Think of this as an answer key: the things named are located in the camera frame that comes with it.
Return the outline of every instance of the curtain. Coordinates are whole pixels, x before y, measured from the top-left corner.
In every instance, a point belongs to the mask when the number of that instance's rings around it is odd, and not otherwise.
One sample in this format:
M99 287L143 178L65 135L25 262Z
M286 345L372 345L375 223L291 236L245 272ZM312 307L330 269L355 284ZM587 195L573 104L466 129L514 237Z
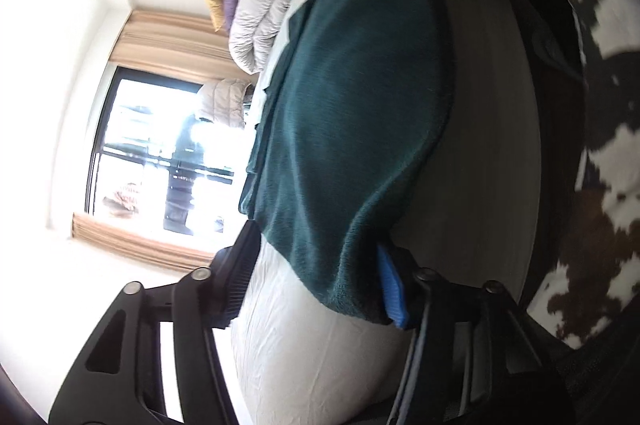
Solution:
M210 19L170 13L134 10L110 62L197 84L212 78L257 80L236 66L228 37L216 33Z
M72 236L130 259L178 271L207 266L212 253L173 245L110 225L89 214L75 213Z

